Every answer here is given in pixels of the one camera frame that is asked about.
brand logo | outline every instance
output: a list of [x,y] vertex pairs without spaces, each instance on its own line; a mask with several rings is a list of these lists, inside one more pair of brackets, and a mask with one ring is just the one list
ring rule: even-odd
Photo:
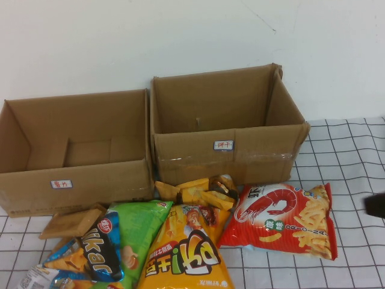
[[261,187],[251,187],[250,191],[248,191],[247,198],[259,197],[259,194],[262,193]]
[[107,218],[104,218],[97,224],[97,227],[104,233],[108,234],[112,230],[112,223]]
[[212,271],[212,266],[220,263],[217,248],[210,238],[200,230],[193,230],[172,251],[151,259],[146,268],[146,277],[170,270],[174,275],[207,275]]

plastic wrapper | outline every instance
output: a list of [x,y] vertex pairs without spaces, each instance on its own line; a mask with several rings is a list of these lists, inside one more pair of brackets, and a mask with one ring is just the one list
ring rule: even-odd
[[213,207],[200,206],[199,209],[206,221],[206,224],[208,225],[207,230],[211,240],[214,244],[217,244],[222,235],[224,225],[226,224],[231,213],[229,211]]
[[209,205],[228,211],[234,206],[235,200],[217,191],[203,191],[200,193],[202,199]]
[[74,280],[79,273],[43,268],[31,268],[13,289],[125,289],[119,282]]
[[138,282],[150,245],[172,204],[151,201],[110,206],[109,210],[118,212],[120,219],[120,248],[125,273],[121,283],[124,289],[130,289]]
[[138,289],[234,288],[199,207],[174,206],[151,245]]
[[209,180],[209,190],[225,194],[234,200],[238,200],[239,192],[230,175],[213,176]]
[[286,184],[246,185],[219,245],[337,257],[330,184],[311,191]]
[[77,279],[116,282],[124,277],[120,267],[119,217],[108,212],[82,238],[74,238],[53,253],[43,267],[79,273]]
[[183,204],[207,206],[208,203],[202,199],[201,192],[209,190],[209,179],[197,179],[177,185],[182,194]]
[[159,191],[159,195],[162,200],[170,200],[174,203],[178,200],[180,189],[172,185],[165,184],[163,182],[156,181],[155,187]]

red snack bag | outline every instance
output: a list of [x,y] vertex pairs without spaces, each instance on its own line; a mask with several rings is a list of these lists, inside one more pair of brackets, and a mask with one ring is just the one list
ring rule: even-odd
[[219,246],[248,246],[334,260],[330,184],[311,191],[286,184],[245,185]]

table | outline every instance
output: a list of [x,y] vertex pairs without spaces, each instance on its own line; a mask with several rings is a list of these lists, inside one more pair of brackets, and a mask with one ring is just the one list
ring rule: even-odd
[[[385,222],[365,214],[362,198],[385,191],[385,119],[319,120],[295,160],[288,184],[331,183],[338,258],[220,249],[238,289],[383,288]],[[58,239],[39,240],[51,217],[8,218],[0,208],[0,288],[13,288]]]

snack bag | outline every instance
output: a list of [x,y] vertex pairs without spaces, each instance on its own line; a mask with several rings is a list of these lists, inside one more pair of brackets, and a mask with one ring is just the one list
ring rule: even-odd
[[82,238],[72,239],[48,257],[43,267],[80,273],[75,278],[80,280],[122,280],[118,214],[108,212]]
[[172,200],[174,204],[177,202],[180,189],[163,182],[156,181],[155,187],[159,191],[162,200]]
[[238,200],[239,192],[230,175],[213,176],[209,180],[209,190],[217,191]]
[[334,260],[337,244],[330,209],[330,184],[311,191],[286,184],[245,185],[219,244],[252,245]]
[[209,205],[228,211],[234,206],[235,200],[217,191],[202,191],[200,195]]
[[172,202],[138,202],[112,204],[120,219],[120,248],[125,278],[121,281],[130,289],[139,280],[147,252],[160,227],[167,218]]
[[143,268],[138,289],[234,288],[199,207],[174,206]]
[[231,213],[213,207],[200,206],[199,209],[208,225],[208,235],[214,244],[217,244],[222,235],[224,225]]
[[183,204],[207,206],[208,203],[202,199],[201,192],[209,190],[209,179],[197,179],[177,185],[182,194]]
[[119,282],[105,283],[71,279],[78,278],[76,274],[37,265],[30,269],[13,289],[125,289]]

